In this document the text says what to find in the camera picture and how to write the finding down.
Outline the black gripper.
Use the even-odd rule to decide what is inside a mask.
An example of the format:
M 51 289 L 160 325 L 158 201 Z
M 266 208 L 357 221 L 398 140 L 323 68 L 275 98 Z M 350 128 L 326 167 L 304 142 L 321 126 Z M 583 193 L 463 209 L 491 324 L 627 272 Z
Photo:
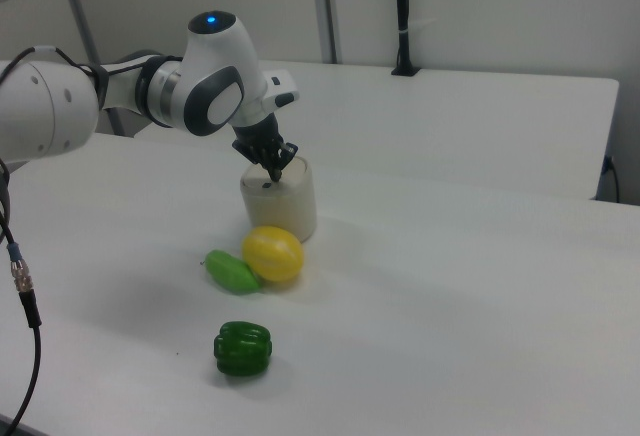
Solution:
M 252 164 L 268 171 L 272 181 L 279 181 L 286 166 L 294 159 L 298 146 L 284 142 L 274 114 L 261 122 L 245 127 L 234 127 L 233 148 Z

